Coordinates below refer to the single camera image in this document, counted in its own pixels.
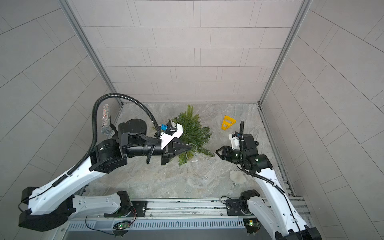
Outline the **small green christmas tree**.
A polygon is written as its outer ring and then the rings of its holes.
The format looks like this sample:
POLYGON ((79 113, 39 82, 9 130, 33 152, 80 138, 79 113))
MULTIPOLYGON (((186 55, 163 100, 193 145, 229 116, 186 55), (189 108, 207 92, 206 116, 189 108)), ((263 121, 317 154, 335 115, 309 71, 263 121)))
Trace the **small green christmas tree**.
POLYGON ((214 154, 206 148, 206 144, 209 142, 212 132, 209 127, 204 127, 201 124, 199 114, 194 113, 194 108, 188 105, 185 112, 172 119, 176 124, 183 126, 183 134, 180 140, 187 146, 191 147, 191 150, 186 151, 179 155, 179 166, 185 165, 188 161, 192 160, 195 154, 203 154, 208 157, 214 157, 214 154))

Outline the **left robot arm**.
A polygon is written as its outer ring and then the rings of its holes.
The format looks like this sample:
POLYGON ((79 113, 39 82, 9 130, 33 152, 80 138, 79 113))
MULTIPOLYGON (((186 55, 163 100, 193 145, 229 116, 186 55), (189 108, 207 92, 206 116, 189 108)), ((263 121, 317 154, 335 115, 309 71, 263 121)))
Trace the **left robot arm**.
POLYGON ((89 157, 73 172, 66 171, 64 180, 55 180, 40 187, 27 187, 22 192, 23 204, 28 208, 19 216, 19 227, 45 232, 55 229, 75 217, 102 215, 119 218, 135 215, 135 210, 126 191, 108 196, 84 197, 75 193, 80 188, 117 168, 127 165, 128 159, 140 156, 161 157, 166 165, 173 157, 189 151, 192 147, 180 140, 183 127, 169 121, 161 125, 159 138, 147 136, 147 124, 140 119, 131 119, 118 125, 113 138, 96 145, 89 157))

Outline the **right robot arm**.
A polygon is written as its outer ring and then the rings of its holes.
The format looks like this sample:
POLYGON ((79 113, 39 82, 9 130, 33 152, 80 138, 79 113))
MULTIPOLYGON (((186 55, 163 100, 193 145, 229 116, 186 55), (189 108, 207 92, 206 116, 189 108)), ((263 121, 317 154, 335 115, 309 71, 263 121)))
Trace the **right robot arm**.
POLYGON ((273 240, 320 240, 320 232, 310 227, 300 216, 278 182, 273 165, 264 154, 259 154, 259 143, 250 134, 229 134, 230 146, 216 150, 217 156, 239 166, 253 177, 262 189, 269 206, 256 190, 242 192, 239 200, 229 200, 227 206, 245 215, 254 215, 273 240))

